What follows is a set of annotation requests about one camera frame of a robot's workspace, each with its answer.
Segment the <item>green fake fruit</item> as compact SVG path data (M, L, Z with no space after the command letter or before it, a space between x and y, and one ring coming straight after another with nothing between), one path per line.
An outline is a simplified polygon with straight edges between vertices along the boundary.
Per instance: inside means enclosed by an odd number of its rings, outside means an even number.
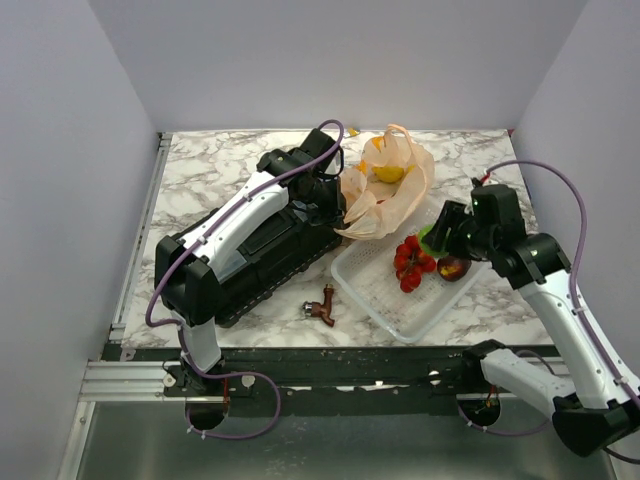
M431 232L432 229L433 229L433 225L432 224L428 224L425 227L423 227L416 234L416 237L418 239L418 242L419 242L419 245L420 245L422 251L425 254L430 255L431 257L436 258L436 259L448 256L449 255L448 252L446 252L444 250L436 250L436 249L434 249L425 240L425 237Z

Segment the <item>red fake cherry tomatoes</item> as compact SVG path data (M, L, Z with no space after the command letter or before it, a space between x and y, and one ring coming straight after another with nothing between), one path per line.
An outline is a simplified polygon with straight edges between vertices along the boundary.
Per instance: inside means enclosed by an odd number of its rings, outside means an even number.
M397 246L393 266L401 291L411 293L421 285L424 275L436 271L437 262L423 250L418 236L410 235Z

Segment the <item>yellow orange fake fruit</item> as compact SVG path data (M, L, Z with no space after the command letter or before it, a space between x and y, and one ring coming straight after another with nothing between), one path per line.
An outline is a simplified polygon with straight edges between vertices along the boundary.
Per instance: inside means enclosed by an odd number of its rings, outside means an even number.
M386 184L400 182L405 175L405 169L399 166L375 166L372 172L379 181Z

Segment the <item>orange plastic bag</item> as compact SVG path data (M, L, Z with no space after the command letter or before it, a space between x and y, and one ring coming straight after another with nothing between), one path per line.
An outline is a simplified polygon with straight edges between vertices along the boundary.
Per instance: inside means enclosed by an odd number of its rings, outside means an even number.
M405 175L386 184L373 174L375 166L399 166ZM390 124L382 135L365 142L360 162L345 168L340 180L347 210L344 226L336 232L352 240L381 239L395 232L424 200L435 180L435 160L407 129Z

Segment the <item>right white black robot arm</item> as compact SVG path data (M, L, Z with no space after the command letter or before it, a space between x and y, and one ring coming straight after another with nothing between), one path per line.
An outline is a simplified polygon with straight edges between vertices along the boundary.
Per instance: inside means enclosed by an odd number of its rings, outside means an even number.
M514 189L477 185L469 204L445 202L418 240L459 260L490 263L537 314L570 374L562 380L487 340L463 355L459 371L467 389L508 390L544 414L561 442L580 457L638 431L638 377L581 298L558 242L549 234L527 232Z

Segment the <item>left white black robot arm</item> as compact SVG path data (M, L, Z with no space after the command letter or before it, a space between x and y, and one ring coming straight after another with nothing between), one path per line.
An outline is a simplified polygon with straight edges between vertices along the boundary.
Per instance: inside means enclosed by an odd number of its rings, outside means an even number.
M233 326L340 244L341 142L317 127L297 147L264 153L222 207L157 243L145 322L176 326L197 393L221 385L217 328Z

